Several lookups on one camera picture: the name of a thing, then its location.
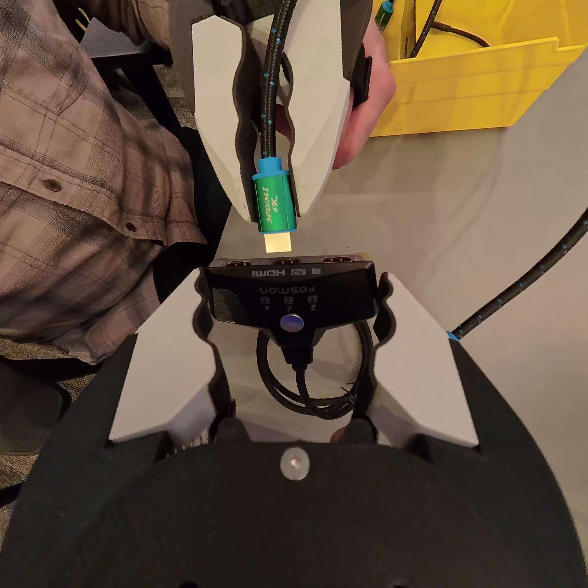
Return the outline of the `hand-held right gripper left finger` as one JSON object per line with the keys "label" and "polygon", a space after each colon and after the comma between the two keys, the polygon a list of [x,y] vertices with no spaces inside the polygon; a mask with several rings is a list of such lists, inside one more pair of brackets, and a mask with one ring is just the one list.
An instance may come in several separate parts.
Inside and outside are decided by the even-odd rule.
{"label": "hand-held right gripper left finger", "polygon": [[136,332],[108,439],[165,432],[177,449],[212,443],[235,414],[224,365],[209,335],[204,269],[193,270]]}

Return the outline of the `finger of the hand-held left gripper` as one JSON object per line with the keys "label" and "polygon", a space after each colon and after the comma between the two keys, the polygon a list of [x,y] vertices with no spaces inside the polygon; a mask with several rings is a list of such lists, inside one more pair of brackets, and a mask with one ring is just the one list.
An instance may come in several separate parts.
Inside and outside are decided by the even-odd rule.
{"label": "finger of the hand-held left gripper", "polygon": [[192,25],[195,121],[218,180],[246,221],[256,222],[252,177],[258,135],[258,54],[243,26],[210,16]]}
{"label": "finger of the hand-held left gripper", "polygon": [[293,10],[283,56],[290,73],[290,177],[300,217],[331,173],[371,11],[371,1],[298,1]]}

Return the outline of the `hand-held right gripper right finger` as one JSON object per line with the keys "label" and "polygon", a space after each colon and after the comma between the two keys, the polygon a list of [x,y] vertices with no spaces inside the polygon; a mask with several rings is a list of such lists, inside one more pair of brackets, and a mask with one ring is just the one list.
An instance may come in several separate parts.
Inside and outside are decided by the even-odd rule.
{"label": "hand-held right gripper right finger", "polygon": [[407,447],[418,435],[479,444],[450,337],[389,272],[381,275],[373,331],[375,392],[367,416],[380,440]]}

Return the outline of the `black HDMI switch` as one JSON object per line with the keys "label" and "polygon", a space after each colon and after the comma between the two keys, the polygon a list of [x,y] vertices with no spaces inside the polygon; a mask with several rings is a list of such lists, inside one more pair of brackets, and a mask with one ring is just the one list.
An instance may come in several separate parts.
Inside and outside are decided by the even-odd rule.
{"label": "black HDMI switch", "polygon": [[204,276],[212,316],[257,330],[296,371],[326,331],[376,313],[375,267],[358,255],[219,259]]}

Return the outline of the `yellow storage bin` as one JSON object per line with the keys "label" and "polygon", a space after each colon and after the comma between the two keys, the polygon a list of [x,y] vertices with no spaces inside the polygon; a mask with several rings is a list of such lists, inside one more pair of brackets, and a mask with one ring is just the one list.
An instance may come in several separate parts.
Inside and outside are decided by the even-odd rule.
{"label": "yellow storage bin", "polygon": [[396,93],[372,136],[512,126],[587,48],[587,1],[394,1]]}

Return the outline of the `person's plaid shirt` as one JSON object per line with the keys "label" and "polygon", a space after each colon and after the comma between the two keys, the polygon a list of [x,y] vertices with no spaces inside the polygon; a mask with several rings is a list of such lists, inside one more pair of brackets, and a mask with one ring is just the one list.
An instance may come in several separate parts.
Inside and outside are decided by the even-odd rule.
{"label": "person's plaid shirt", "polygon": [[113,99],[53,1],[1,1],[1,337],[98,364],[201,254],[187,151]]}

